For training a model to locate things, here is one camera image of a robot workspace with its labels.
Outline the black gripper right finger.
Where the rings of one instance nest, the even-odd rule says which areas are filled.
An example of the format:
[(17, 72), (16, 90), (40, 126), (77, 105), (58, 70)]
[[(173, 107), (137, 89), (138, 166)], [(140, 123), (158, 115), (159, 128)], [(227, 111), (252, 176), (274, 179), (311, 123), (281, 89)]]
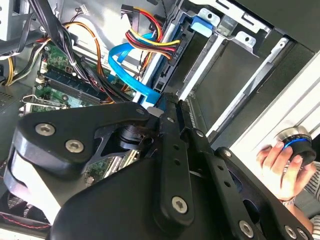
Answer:
[(193, 128), (189, 107), (178, 103), (180, 135), (188, 141), (189, 182), (180, 195), (193, 216), (192, 240), (310, 240), (303, 224), (225, 147), (213, 151)]

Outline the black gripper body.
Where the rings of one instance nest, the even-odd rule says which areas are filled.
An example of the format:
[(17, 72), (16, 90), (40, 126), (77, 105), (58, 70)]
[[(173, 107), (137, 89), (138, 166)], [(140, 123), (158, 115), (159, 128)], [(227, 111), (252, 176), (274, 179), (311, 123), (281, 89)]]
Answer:
[(163, 135), (155, 154), (72, 197), (50, 230), (52, 240), (192, 240), (181, 198), (188, 141)]

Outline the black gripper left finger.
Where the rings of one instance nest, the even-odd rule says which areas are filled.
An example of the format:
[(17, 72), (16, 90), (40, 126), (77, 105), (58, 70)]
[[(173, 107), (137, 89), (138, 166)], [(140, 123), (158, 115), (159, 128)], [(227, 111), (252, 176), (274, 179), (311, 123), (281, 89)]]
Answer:
[(151, 158), (163, 135), (181, 139), (179, 101), (165, 93), (148, 109), (123, 102), (27, 114), (15, 129), (4, 182), (54, 224), (72, 197)]

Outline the person's hand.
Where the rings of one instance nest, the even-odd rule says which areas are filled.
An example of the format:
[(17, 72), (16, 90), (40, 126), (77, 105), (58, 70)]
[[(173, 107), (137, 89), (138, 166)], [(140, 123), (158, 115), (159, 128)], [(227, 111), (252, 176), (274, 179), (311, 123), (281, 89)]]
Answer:
[(281, 201), (297, 196), (316, 173), (313, 163), (302, 167), (303, 158), (292, 155), (292, 148), (279, 141), (256, 156), (258, 178)]

